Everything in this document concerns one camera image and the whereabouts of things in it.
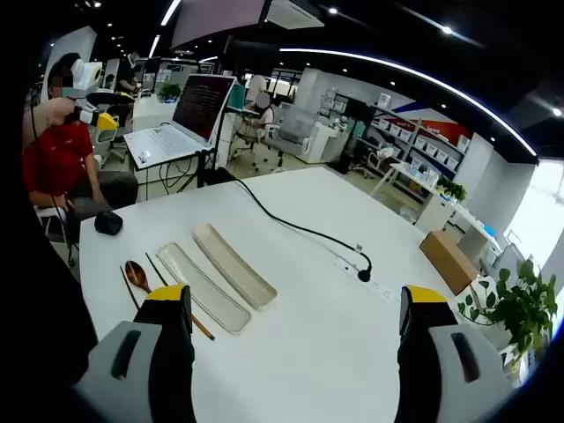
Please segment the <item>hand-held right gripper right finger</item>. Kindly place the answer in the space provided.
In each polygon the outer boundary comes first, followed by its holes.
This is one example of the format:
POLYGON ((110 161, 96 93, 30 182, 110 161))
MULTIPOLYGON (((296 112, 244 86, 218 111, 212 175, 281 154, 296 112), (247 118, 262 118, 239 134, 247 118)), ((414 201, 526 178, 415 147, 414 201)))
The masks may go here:
POLYGON ((494 346, 434 290, 403 286, 397 422, 484 422, 513 391, 494 346))

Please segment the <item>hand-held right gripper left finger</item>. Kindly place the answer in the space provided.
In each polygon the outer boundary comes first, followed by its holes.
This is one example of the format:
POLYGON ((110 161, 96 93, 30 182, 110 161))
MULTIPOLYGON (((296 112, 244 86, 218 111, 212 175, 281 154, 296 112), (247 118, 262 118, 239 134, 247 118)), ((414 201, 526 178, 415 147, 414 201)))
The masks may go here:
POLYGON ((161 287, 89 353, 72 393, 93 422, 194 422, 188 286, 161 287))

